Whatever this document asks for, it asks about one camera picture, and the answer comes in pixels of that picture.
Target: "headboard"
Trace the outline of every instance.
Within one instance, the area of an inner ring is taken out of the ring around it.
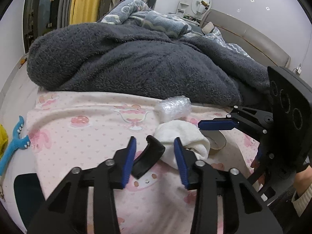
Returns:
[[[200,27],[208,22],[216,26],[227,43],[241,46],[255,61],[264,66],[289,67],[291,58],[277,44],[261,32],[238,19],[210,9],[203,17]]]

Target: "bubble wrap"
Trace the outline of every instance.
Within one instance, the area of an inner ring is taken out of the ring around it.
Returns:
[[[167,98],[155,105],[155,111],[160,115],[160,122],[186,117],[191,113],[191,101],[185,96]]]

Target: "blue patterned blanket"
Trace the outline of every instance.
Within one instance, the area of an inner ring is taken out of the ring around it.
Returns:
[[[179,38],[191,31],[191,26],[183,19],[153,11],[141,0],[122,1],[98,22],[111,25],[137,25],[152,31],[163,32],[170,38]]]

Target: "white tile floor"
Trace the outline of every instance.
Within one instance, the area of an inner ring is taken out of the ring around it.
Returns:
[[[18,122],[19,115],[23,116],[25,122],[27,122],[26,115],[35,106],[37,92],[38,86],[29,79],[26,64],[24,64],[15,75],[0,108],[0,123],[7,131],[9,139],[11,139],[12,131]],[[21,135],[25,136],[26,131],[22,131]],[[6,200],[4,206],[13,221],[24,233],[26,233],[26,228],[18,212],[13,186],[16,176],[34,172],[35,158],[32,151],[30,149],[17,150],[8,164],[2,184],[0,183]]]

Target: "bed sheet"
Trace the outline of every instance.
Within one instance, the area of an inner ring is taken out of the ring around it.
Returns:
[[[38,92],[36,106],[27,115],[26,128],[36,158],[36,171],[45,198],[75,166],[94,168],[137,139],[137,154],[146,136],[159,125],[153,111],[158,99],[103,92]],[[224,117],[228,109],[193,105],[186,121]],[[208,163],[250,175],[258,142],[234,129],[222,131],[227,143]],[[89,190],[88,233],[93,233],[92,193]],[[159,161],[141,179],[130,177],[124,190],[114,191],[122,234],[189,233],[196,193],[186,191],[178,171]],[[222,221],[218,223],[222,233]]]

